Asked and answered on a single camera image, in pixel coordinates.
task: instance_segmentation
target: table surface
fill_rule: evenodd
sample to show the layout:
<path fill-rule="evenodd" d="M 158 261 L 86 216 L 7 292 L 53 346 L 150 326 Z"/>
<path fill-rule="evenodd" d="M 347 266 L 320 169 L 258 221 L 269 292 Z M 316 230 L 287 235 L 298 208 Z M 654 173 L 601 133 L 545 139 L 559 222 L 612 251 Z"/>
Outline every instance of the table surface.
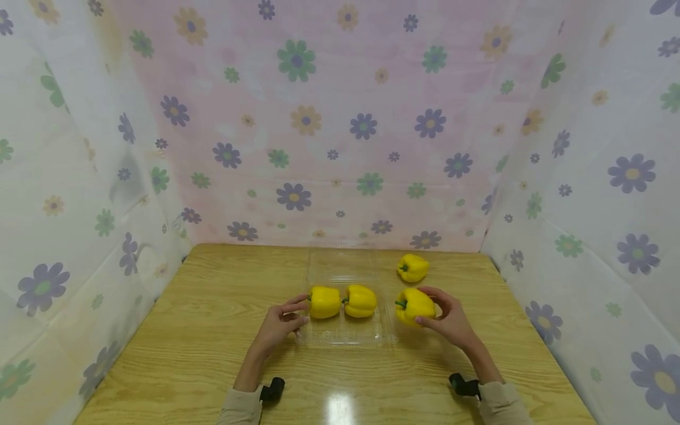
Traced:
<path fill-rule="evenodd" d="M 386 292 L 404 252 L 376 251 Z M 537 424 L 594 424 L 487 256 L 421 252 L 424 284 L 458 297 Z M 76 424 L 213 424 L 270 305 L 300 292 L 304 248 L 198 245 L 159 298 Z M 429 330 L 391 347 L 297 345 L 268 359 L 263 383 L 286 380 L 261 424 L 482 424 L 474 399 L 453 394 L 468 360 Z"/>

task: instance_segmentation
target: plastic clamshell container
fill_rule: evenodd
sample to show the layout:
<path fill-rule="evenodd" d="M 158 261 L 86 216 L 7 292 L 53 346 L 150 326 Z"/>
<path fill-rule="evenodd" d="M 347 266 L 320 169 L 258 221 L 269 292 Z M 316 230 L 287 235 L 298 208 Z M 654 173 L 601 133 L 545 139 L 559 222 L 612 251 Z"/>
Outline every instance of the plastic clamshell container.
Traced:
<path fill-rule="evenodd" d="M 392 314 L 383 286 L 378 282 L 374 247 L 367 243 L 315 243 L 309 246 L 304 292 L 312 286 L 337 288 L 347 296 L 350 284 L 366 286 L 375 293 L 378 306 L 367 318 L 357 319 L 340 313 L 328 319 L 309 318 L 300 329 L 297 342 L 305 345 L 389 345 L 396 341 Z"/>

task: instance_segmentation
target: person's right hand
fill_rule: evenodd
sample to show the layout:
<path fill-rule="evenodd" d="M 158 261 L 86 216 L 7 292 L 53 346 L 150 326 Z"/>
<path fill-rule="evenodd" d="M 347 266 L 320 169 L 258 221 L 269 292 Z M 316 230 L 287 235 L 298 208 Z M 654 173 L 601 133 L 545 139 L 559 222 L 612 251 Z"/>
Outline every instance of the person's right hand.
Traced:
<path fill-rule="evenodd" d="M 421 292 L 429 295 L 432 301 L 441 308 L 441 316 L 436 319 L 418 316 L 415 322 L 441 334 L 450 343 L 464 350 L 478 340 L 470 322 L 468 322 L 460 301 L 446 292 L 431 286 L 421 286 Z"/>

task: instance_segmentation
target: yellow bell pepper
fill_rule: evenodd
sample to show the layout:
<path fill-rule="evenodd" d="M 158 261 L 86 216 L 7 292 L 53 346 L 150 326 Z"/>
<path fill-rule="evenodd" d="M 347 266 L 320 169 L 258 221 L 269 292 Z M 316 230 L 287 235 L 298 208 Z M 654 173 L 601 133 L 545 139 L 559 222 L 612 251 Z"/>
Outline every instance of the yellow bell pepper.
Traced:
<path fill-rule="evenodd" d="M 315 319 L 328 319 L 340 312 L 340 291 L 326 286 L 312 286 L 309 300 L 309 315 Z"/>
<path fill-rule="evenodd" d="M 420 282 L 430 269 L 430 263 L 425 261 L 425 258 L 414 254 L 406 254 L 399 260 L 399 266 L 396 268 L 397 273 L 410 284 Z"/>
<path fill-rule="evenodd" d="M 394 303 L 396 304 L 396 317 L 409 326 L 420 326 L 415 323 L 415 318 L 418 316 L 434 319 L 437 314 L 434 301 L 416 288 L 404 289 Z"/>
<path fill-rule="evenodd" d="M 342 300 L 345 313 L 353 318 L 367 318 L 373 315 L 378 300 L 372 290 L 363 285 L 349 285 L 347 297 Z"/>

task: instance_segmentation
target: beige sleeve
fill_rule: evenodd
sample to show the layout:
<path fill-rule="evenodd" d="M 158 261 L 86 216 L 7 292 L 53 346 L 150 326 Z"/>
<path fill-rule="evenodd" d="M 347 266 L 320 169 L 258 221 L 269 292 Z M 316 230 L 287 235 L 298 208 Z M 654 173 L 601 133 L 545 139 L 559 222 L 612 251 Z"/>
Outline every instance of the beige sleeve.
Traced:
<path fill-rule="evenodd" d="M 260 393 L 262 385 L 255 392 L 236 391 L 226 393 L 217 425 L 258 425 L 262 415 Z"/>
<path fill-rule="evenodd" d="M 479 386 L 479 412 L 484 425 L 533 425 L 519 392 L 508 382 L 490 382 Z"/>

